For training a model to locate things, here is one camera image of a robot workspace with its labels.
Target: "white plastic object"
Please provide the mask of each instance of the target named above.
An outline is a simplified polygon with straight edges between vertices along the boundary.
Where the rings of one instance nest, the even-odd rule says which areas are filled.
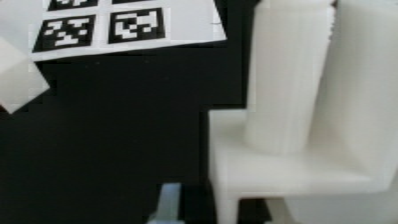
[[[302,214],[310,214],[308,207],[317,211],[320,204],[317,199],[311,201],[310,198],[311,203],[302,207],[299,197],[306,200],[310,196],[326,198],[343,194],[334,198],[336,203],[324,201],[333,203],[331,208],[343,206],[340,199],[345,197],[359,196],[365,201],[377,198],[381,208],[375,206],[375,210],[368,212],[381,217],[375,217],[379,221],[372,223],[397,223],[393,212],[388,214],[382,211],[384,206],[397,206],[397,202],[388,200],[397,196],[381,193],[381,197],[374,198],[372,194],[390,190],[398,167],[395,2],[391,0],[340,2],[308,150],[286,155],[251,150],[244,138],[251,112],[246,110],[210,112],[210,179],[219,224],[237,223],[240,199],[260,197],[286,199],[294,211],[294,223],[299,221],[301,224],[324,224],[320,217],[327,216],[322,215],[318,222],[306,223],[310,220],[302,219]],[[342,216],[345,220],[352,204],[342,208],[345,209],[336,210],[336,217]]]
[[[159,209],[148,224],[185,224],[185,222],[178,220],[180,191],[180,183],[164,184],[159,199]]]
[[[331,0],[269,0],[256,7],[246,138],[274,154],[306,149],[327,55]]]
[[[397,224],[398,179],[386,192],[286,198],[285,203],[295,222],[281,224]]]
[[[9,113],[48,88],[34,62],[0,37],[0,105]]]
[[[269,211],[272,214],[272,221],[267,222],[265,224],[301,224],[295,222],[295,218],[290,213],[286,201],[281,198],[267,199],[267,207],[269,207]]]

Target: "white paper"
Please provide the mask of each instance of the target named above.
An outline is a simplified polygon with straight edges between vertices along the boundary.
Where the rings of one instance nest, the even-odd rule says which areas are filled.
[[[75,2],[79,5],[87,0],[4,0],[0,4],[0,35],[16,45],[18,49],[31,54],[34,61],[226,40],[214,0],[144,0],[123,4],[112,4],[112,0],[98,0],[98,6],[48,11],[52,1],[64,1],[68,4]],[[155,9],[160,10],[159,12],[162,12],[164,16],[155,13]],[[125,28],[119,29],[114,36],[119,35],[132,38],[135,35],[134,33],[141,36],[144,32],[143,30],[146,30],[150,34],[151,32],[160,33],[164,30],[164,36],[160,35],[153,39],[130,39],[130,41],[111,43],[109,41],[114,38],[114,36],[112,38],[109,36],[112,14],[130,12],[127,16],[132,16],[137,10],[153,10],[151,13],[155,13],[155,16],[144,14],[137,15],[135,22],[118,20]],[[93,40],[86,41],[86,46],[70,46],[68,48],[63,48],[66,44],[80,42],[77,41],[77,34],[68,36],[71,34],[68,33],[70,31],[61,33],[66,27],[64,24],[71,21],[64,21],[61,29],[55,24],[52,24],[52,27],[45,24],[48,35],[43,34],[41,30],[43,21],[55,20],[54,23],[57,23],[59,19],[84,17],[87,15],[95,16],[95,22],[89,21],[87,23],[91,24],[93,22],[95,25],[91,35]],[[159,21],[155,21],[153,27],[143,28],[151,25],[151,20],[157,19],[164,20],[164,26],[162,24],[157,24]],[[82,37],[86,39],[87,30],[82,30]],[[52,47],[48,47],[43,48],[45,51],[43,49],[38,51],[38,36],[41,35],[41,37],[47,36],[52,38],[52,35],[55,34],[55,43],[57,46],[61,46],[61,49],[52,49]]]

